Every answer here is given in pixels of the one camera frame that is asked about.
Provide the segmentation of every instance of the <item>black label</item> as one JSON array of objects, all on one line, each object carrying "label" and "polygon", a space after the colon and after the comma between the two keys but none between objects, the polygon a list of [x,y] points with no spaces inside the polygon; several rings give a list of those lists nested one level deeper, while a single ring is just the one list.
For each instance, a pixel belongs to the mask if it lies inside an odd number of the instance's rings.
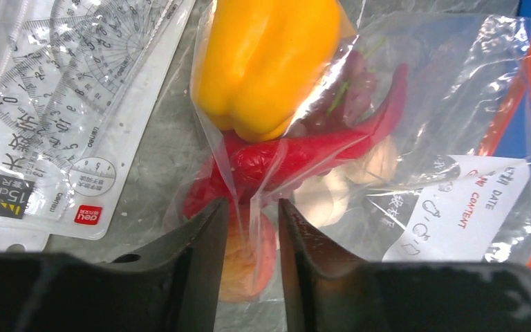
[{"label": "black label", "polygon": [[0,216],[22,219],[34,184],[0,174]]}]

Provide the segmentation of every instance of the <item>garlic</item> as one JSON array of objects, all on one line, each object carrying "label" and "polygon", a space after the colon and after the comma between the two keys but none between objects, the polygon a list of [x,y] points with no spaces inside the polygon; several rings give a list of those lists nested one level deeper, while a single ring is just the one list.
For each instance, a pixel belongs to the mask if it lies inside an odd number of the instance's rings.
[{"label": "garlic", "polygon": [[383,185],[393,178],[396,166],[398,148],[388,136],[365,156],[338,167],[338,171],[358,185]]},{"label": "garlic", "polygon": [[337,223],[349,204],[348,184],[336,169],[307,178],[293,195],[296,208],[316,228]]}]

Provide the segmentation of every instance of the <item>chili pepper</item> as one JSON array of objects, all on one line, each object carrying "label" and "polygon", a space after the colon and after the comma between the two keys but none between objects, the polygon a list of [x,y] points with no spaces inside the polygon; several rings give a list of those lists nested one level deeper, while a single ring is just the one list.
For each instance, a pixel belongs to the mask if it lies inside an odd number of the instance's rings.
[{"label": "chili pepper", "polygon": [[276,188],[293,177],[319,174],[363,156],[398,125],[404,111],[407,76],[408,66],[399,65],[384,102],[372,116],[351,129],[241,148],[231,157],[235,182],[259,187],[267,180],[266,189]]},{"label": "chili pepper", "polygon": [[[247,144],[234,131],[223,132],[223,142],[227,157]],[[187,218],[192,218],[208,203],[219,197],[229,199],[230,204],[233,202],[233,195],[231,195],[229,187],[227,187],[223,176],[221,176],[213,154],[205,161],[198,174],[200,177],[192,183],[184,200],[183,214]],[[241,196],[243,189],[235,187],[238,191],[238,197]]]},{"label": "chili pepper", "polygon": [[194,60],[192,100],[220,130],[278,138],[342,33],[353,33],[344,17],[337,0],[219,0]]}]

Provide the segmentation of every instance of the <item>white label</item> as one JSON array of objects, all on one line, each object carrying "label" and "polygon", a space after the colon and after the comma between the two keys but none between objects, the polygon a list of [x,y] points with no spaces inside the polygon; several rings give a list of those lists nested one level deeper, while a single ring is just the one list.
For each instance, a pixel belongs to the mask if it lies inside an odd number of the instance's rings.
[{"label": "white label", "polygon": [[530,178],[523,159],[451,156],[458,180],[424,188],[383,261],[480,261]]}]

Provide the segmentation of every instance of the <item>bell pepper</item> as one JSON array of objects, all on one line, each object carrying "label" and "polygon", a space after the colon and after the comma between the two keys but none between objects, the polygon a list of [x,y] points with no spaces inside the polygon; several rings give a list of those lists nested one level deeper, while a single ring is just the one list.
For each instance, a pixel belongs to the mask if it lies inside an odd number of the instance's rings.
[{"label": "bell pepper", "polygon": [[193,63],[191,97],[222,130],[278,138],[355,31],[337,0],[218,0]]}]

